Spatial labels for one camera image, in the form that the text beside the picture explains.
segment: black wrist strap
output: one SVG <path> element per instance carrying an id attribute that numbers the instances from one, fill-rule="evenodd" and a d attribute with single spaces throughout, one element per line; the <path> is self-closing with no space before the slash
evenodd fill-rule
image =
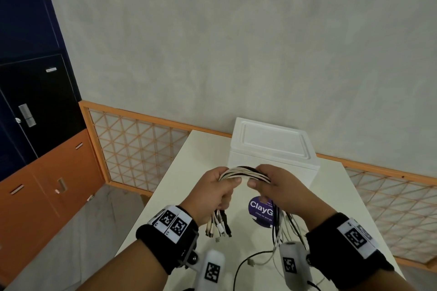
<path id="1" fill-rule="evenodd" d="M 312 266 L 340 290 L 353 288 L 378 269 L 394 271 L 376 249 L 374 239 L 353 219 L 342 213 L 331 216 L 307 233 Z"/>
<path id="2" fill-rule="evenodd" d="M 170 275 L 174 268 L 186 263 L 195 248 L 198 231 L 196 222 L 187 211 L 180 206 L 167 206 L 147 224 L 139 227 L 135 236 L 149 248 Z"/>

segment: person's right hand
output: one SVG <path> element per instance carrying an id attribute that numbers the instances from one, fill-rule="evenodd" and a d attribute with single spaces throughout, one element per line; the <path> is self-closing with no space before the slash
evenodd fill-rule
<path id="1" fill-rule="evenodd" d="M 256 169 L 267 175 L 271 183 L 250 179 L 248 187 L 257 190 L 262 197 L 273 200 L 283 211 L 303 218 L 309 230 L 335 214 L 332 207 L 289 171 L 269 164 L 259 165 Z"/>

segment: white box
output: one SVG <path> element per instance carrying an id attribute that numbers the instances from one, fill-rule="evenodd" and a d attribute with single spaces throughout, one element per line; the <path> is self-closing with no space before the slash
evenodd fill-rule
<path id="1" fill-rule="evenodd" d="M 305 131 L 237 118 L 228 167 L 267 163 L 286 169 L 308 188 L 320 168 Z"/>

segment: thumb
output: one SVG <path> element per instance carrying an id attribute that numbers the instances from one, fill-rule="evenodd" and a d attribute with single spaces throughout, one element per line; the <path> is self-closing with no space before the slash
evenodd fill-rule
<path id="1" fill-rule="evenodd" d="M 237 178 L 226 178 L 224 180 L 221 180 L 218 183 L 219 191 L 221 192 L 221 195 L 225 195 L 232 189 L 235 189 L 237 186 L 241 184 L 241 177 Z"/>
<path id="2" fill-rule="evenodd" d="M 247 186 L 251 189 L 257 190 L 260 195 L 271 198 L 272 186 L 269 183 L 251 178 L 248 181 Z"/>

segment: container lid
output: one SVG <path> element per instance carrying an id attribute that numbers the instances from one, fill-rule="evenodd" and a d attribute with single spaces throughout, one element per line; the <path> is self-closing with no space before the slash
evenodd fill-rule
<path id="1" fill-rule="evenodd" d="M 305 131 L 237 118 L 231 151 L 318 170 L 319 159 Z"/>

